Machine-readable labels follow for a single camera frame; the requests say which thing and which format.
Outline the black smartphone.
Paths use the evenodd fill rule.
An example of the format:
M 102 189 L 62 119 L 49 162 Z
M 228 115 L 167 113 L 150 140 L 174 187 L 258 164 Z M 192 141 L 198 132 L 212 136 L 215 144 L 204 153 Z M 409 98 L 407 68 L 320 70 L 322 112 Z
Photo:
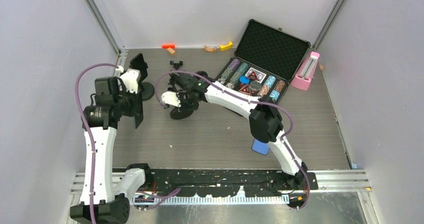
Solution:
M 139 82 L 142 82 L 148 76 L 148 65 L 144 60 L 142 53 L 137 54 L 133 59 L 130 60 L 129 68 L 138 70 L 140 72 Z

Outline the dark green-edged smartphone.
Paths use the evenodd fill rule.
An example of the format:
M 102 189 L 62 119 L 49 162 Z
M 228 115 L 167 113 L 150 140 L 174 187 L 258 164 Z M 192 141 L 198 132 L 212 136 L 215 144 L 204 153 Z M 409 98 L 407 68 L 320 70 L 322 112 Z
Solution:
M 139 91 L 137 94 L 134 95 L 134 104 L 133 104 L 133 122 L 134 122 L 134 128 L 137 129 L 144 119 L 144 113 L 143 113 L 143 99 L 142 99 L 142 92 Z

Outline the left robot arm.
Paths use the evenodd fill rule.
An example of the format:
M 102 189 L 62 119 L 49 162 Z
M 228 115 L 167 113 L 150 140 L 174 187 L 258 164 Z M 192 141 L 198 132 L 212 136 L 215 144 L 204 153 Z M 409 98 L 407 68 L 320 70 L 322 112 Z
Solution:
M 79 223 L 126 223 L 136 191 L 147 191 L 154 182 L 146 163 L 129 165 L 118 184 L 113 184 L 112 178 L 120 118 L 132 117 L 135 128 L 143 121 L 141 81 L 138 77 L 103 77 L 94 83 L 94 103 L 83 112 L 87 148 L 84 186 L 79 203 L 70 207 L 69 213 Z

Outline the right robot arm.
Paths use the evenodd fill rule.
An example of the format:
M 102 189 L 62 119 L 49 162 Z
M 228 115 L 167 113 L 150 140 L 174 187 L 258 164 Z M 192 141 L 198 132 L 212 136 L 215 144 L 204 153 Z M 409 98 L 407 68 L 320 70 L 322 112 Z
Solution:
M 223 106 L 249 121 L 254 139 L 266 143 L 286 174 L 285 182 L 292 189 L 300 188 L 307 180 L 307 167 L 295 154 L 283 127 L 284 108 L 269 97 L 248 96 L 232 90 L 217 80 L 186 71 L 170 71 L 169 89 L 158 96 L 164 108 L 173 106 L 181 118 L 189 117 L 201 101 Z

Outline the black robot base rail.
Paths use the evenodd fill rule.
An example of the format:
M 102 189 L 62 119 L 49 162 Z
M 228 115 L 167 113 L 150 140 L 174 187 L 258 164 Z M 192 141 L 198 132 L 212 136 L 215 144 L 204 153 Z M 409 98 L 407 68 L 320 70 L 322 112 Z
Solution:
M 294 190 L 316 190 L 313 172 L 307 179 L 296 180 L 281 170 L 254 169 L 149 169 L 142 191 L 164 196 L 178 187 L 178 197 L 228 197 L 244 192 L 246 197 L 272 197 Z

